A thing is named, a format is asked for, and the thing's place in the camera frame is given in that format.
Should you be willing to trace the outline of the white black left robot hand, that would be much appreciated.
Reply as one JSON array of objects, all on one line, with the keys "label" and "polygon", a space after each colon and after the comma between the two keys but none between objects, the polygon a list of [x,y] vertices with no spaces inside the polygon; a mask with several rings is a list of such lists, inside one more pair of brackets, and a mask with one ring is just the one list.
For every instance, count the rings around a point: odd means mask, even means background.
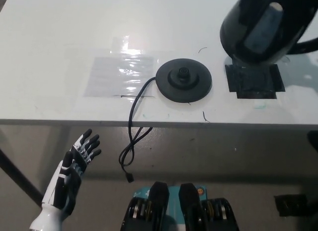
[{"label": "white black left robot hand", "polygon": [[99,135],[91,137],[92,129],[84,132],[66,152],[56,168],[42,199],[67,217],[72,214],[81,186],[82,176],[92,160],[101,153]]}]

